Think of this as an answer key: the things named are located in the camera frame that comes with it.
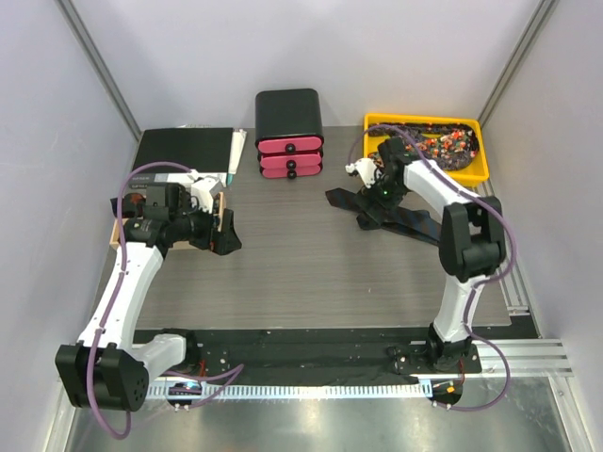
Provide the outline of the blue brown striped tie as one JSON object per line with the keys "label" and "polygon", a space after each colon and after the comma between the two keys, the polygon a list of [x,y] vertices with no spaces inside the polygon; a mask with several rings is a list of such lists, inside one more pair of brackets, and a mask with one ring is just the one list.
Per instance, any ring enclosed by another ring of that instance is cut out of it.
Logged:
{"label": "blue brown striped tie", "polygon": [[[361,213],[354,200],[355,194],[344,188],[327,190],[325,196],[332,207],[352,212],[356,216]],[[386,217],[380,230],[407,236],[434,246],[440,243],[441,225],[427,210],[398,207]]]}

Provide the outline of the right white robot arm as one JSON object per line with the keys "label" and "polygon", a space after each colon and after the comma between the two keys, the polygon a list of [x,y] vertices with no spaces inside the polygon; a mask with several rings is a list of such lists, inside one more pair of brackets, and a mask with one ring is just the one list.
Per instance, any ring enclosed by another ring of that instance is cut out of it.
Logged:
{"label": "right white robot arm", "polygon": [[483,287],[507,257],[500,201],[482,198],[448,177],[422,153],[391,137],[378,158],[350,161],[346,173],[362,181],[356,201],[375,223],[399,206],[409,192],[420,196],[441,219],[438,255],[446,283],[430,324],[425,358],[438,372],[453,372],[470,354],[472,321]]}

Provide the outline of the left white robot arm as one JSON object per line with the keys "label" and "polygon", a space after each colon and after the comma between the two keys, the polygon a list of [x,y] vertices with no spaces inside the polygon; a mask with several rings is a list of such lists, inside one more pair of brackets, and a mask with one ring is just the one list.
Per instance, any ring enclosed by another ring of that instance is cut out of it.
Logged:
{"label": "left white robot arm", "polygon": [[175,244],[217,255],[242,247],[234,213],[225,206],[224,186],[210,176],[147,186],[120,226],[116,263],[94,315],[76,343],[60,346],[55,357],[76,408],[135,412],[155,378],[169,370],[193,374],[201,351],[191,331],[164,329],[135,347],[143,302]]}

